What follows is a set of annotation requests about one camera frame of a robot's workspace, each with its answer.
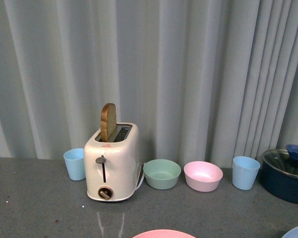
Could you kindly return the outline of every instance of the glass lid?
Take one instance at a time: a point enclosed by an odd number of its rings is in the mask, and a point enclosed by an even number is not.
[[[289,147],[287,149],[288,151],[279,149],[265,151],[263,160],[274,169],[298,178],[298,158],[291,158],[289,154],[292,154],[292,151]]]

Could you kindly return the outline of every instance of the plastic bowl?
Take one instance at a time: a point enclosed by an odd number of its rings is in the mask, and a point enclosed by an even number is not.
[[[133,238],[195,238],[189,234],[174,230],[153,230],[141,233]]]
[[[151,187],[164,190],[176,185],[181,168],[171,160],[156,159],[144,165],[144,173]]]
[[[215,190],[222,177],[222,170],[205,161],[193,161],[184,166],[185,180],[190,188],[199,192]]]

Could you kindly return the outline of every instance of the green bowl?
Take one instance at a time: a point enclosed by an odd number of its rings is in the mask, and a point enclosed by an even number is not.
[[[176,185],[181,173],[180,166],[171,160],[151,160],[144,165],[147,183],[156,189],[169,189]]]

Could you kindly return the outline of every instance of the pot lid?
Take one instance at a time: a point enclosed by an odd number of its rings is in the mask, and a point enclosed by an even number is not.
[[[287,145],[287,150],[268,150],[263,160],[274,169],[298,178],[298,146]]]

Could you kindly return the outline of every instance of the pink plate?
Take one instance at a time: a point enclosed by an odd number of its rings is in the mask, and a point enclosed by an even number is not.
[[[153,230],[136,235],[133,238],[195,238],[189,234],[174,230]]]

